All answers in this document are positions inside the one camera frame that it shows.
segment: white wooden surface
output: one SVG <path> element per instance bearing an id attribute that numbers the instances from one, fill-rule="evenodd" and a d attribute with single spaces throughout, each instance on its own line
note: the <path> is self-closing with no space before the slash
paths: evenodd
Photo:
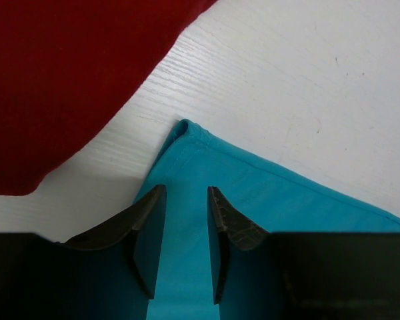
<path id="1" fill-rule="evenodd" d="M 219 0 L 0 231 L 64 241 L 129 206 L 182 118 L 400 216 L 400 0 Z"/>

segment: red cloth corner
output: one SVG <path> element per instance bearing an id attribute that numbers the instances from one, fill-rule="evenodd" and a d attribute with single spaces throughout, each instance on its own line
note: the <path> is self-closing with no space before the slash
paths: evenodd
<path id="1" fill-rule="evenodd" d="M 0 195 L 80 150 L 214 2 L 0 0 Z"/>

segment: white table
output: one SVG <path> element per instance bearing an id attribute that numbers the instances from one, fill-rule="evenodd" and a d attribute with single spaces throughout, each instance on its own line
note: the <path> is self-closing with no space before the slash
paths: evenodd
<path id="1" fill-rule="evenodd" d="M 64 241 L 126 208 L 182 118 L 400 216 L 400 0 L 219 0 L 84 149 L 0 197 L 0 231 Z"/>

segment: red cloth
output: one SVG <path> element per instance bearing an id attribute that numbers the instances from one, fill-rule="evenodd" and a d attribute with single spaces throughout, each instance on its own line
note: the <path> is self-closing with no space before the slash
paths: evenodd
<path id="1" fill-rule="evenodd" d="M 0 0 L 0 194 L 26 195 L 216 0 Z"/>

